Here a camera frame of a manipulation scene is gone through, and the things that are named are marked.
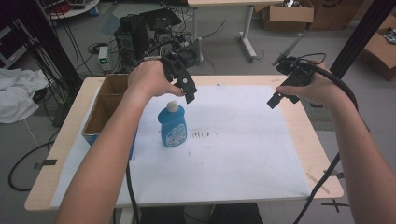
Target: white paper sheet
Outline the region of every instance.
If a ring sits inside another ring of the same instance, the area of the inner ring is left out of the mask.
[[[130,161],[137,203],[307,197],[310,190],[285,120],[278,107],[273,110],[266,104],[272,94],[269,86],[218,85],[198,87],[189,105],[170,94],[153,98],[142,115]],[[175,99],[186,110],[188,139],[177,147],[164,147],[157,116]],[[59,206],[89,147],[79,132],[51,206]],[[117,205],[127,204],[131,201],[124,180]]]

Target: forearm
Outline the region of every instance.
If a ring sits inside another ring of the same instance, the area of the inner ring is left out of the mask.
[[[122,99],[78,167],[58,223],[107,223],[117,201],[134,134],[147,99]]]
[[[396,179],[354,105],[330,109],[356,223],[396,223]]]

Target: white bottle cap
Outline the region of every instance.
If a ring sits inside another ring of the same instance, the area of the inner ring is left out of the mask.
[[[171,113],[177,112],[177,110],[178,110],[177,101],[174,100],[174,101],[169,102],[168,105],[166,105],[166,109],[168,109],[168,111]]]

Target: human arm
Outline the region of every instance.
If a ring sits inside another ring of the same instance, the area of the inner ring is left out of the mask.
[[[355,222],[396,223],[396,176],[347,95],[319,74],[306,87],[285,86],[277,91],[324,105],[330,112]]]
[[[151,97],[165,93],[184,95],[166,80],[159,61],[136,67],[119,106],[78,167],[64,195],[57,223],[108,223],[143,110]]]

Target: blue bottle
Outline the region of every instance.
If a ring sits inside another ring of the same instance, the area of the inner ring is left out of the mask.
[[[187,139],[187,126],[184,119],[184,108],[177,101],[168,103],[158,115],[161,123],[161,138],[166,147],[175,147]]]

